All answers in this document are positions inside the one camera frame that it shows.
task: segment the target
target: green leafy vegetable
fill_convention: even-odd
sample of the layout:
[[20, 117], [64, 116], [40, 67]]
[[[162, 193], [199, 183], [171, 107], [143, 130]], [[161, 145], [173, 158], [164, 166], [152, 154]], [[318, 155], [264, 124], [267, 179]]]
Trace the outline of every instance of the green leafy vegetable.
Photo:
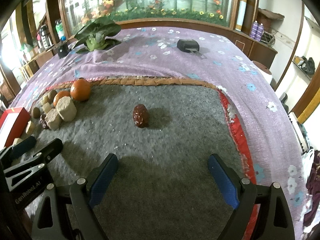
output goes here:
[[84, 44], [87, 48], [82, 48], [77, 53], [94, 51], [95, 49], [105, 49], [110, 45], [118, 45], [120, 41], [106, 39], [113, 37], [121, 31], [121, 26], [110, 20], [108, 17], [99, 17], [94, 22], [88, 21], [85, 26], [78, 31], [75, 38], [78, 40], [73, 48]]

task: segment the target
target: thermos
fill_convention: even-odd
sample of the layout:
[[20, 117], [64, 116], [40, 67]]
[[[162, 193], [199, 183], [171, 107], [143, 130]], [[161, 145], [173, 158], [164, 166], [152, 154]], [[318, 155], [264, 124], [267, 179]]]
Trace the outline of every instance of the thermos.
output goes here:
[[47, 27], [47, 25], [42, 25], [40, 30], [40, 36], [41, 36], [41, 40], [42, 40], [42, 43], [43, 43], [43, 46], [47, 49], [49, 48], [50, 46], [52, 46], [52, 41], [51, 41], [51, 38], [50, 38], [50, 32], [49, 32], [49, 29]]
[[257, 41], [260, 41], [263, 31], [264, 31], [264, 27], [263, 27], [263, 24], [261, 23], [260, 25], [258, 25], [258, 30], [254, 39]]
[[258, 24], [258, 22], [257, 21], [255, 21], [255, 22], [253, 22], [252, 23], [252, 26], [251, 26], [251, 31], [250, 31], [250, 37], [251, 38], [255, 38], [255, 36], [256, 36], [256, 34], [257, 34], [257, 30], [258, 30], [258, 26], [259, 26], [259, 24]]

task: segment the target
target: bed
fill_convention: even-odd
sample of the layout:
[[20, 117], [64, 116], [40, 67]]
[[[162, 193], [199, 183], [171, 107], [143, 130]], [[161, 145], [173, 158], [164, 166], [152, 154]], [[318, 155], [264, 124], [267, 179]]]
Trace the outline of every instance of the bed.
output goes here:
[[[257, 67], [227, 38], [214, 33], [145, 27], [122, 30], [122, 43], [106, 51], [55, 55], [30, 79], [11, 107], [28, 111], [47, 90], [79, 77], [89, 81], [105, 77], [164, 76], [203, 80], [217, 86], [231, 104], [244, 130], [252, 164], [241, 156], [243, 169], [254, 169], [257, 184], [280, 183], [286, 196], [296, 239], [303, 230], [306, 187], [302, 176], [301, 148], [290, 120]], [[184, 53], [179, 39], [194, 39], [200, 53]]]

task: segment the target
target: bottle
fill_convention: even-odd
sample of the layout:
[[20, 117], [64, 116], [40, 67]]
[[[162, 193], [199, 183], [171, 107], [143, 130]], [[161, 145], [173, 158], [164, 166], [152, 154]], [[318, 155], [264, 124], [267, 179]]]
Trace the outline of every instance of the bottle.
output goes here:
[[264, 27], [263, 27], [263, 24], [261, 23], [260, 25], [258, 25], [258, 30], [257, 30], [256, 36], [254, 38], [256, 41], [261, 40], [263, 31], [264, 31]]
[[252, 23], [252, 27], [251, 27], [251, 31], [250, 31], [250, 37], [251, 38], [255, 38], [255, 36], [256, 36], [256, 33], [257, 33], [257, 30], [258, 30], [258, 26], [259, 26], [259, 24], [258, 24], [258, 22], [257, 21], [255, 21], [255, 22], [253, 22]]
[[56, 23], [56, 31], [57, 31], [57, 33], [58, 33], [59, 39], [60, 39], [61, 41], [65, 41], [65, 40], [66, 40], [66, 37], [65, 37], [65, 35], [64, 35], [64, 31], [63, 31], [61, 19], [56, 20], [55, 23]]

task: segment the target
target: blue gripper pad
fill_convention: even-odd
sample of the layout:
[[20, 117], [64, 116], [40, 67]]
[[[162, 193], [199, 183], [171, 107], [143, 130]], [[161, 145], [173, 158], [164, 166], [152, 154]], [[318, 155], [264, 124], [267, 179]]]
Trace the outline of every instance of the blue gripper pad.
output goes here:
[[118, 169], [117, 156], [114, 154], [109, 155], [105, 159], [107, 163], [105, 164], [104, 161], [101, 165], [104, 165], [104, 167], [102, 167], [102, 170], [99, 170], [101, 166], [99, 168], [96, 168], [98, 169], [98, 171], [100, 171], [100, 173], [98, 174], [97, 179], [91, 186], [88, 201], [88, 204], [92, 209], [94, 208], [94, 206], [99, 205], [101, 203], [103, 196], [113, 178], [113, 175], [116, 173]]
[[217, 159], [211, 155], [208, 160], [208, 168], [213, 176], [218, 188], [223, 196], [224, 201], [236, 209], [239, 205], [237, 197], [237, 188], [233, 185], [230, 178], [220, 166]]

